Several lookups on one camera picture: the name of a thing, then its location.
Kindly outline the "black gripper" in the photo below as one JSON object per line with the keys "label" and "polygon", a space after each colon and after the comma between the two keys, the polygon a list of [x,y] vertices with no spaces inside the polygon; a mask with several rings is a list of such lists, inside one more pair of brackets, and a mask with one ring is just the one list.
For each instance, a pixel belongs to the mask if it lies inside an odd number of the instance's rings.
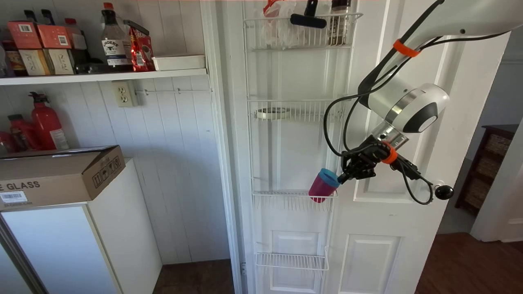
{"label": "black gripper", "polygon": [[377,163],[386,163],[392,170],[399,170],[400,155],[392,144],[369,136],[356,149],[341,152],[341,173],[338,175],[338,181],[372,178]]}

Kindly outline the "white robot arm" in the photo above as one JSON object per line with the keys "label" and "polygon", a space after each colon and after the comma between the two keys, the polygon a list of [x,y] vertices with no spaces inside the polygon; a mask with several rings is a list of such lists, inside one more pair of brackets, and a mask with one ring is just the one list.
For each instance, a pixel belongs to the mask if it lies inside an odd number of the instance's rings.
{"label": "white robot arm", "polygon": [[400,134],[426,131],[443,114],[449,93],[435,83],[410,87],[399,72],[428,49],[487,41],[518,29],[523,25],[521,8],[523,0],[433,0],[359,82],[354,98],[377,114],[384,127],[340,154],[338,181],[372,178],[377,163],[405,178],[422,180],[417,167],[386,136],[389,129]]}

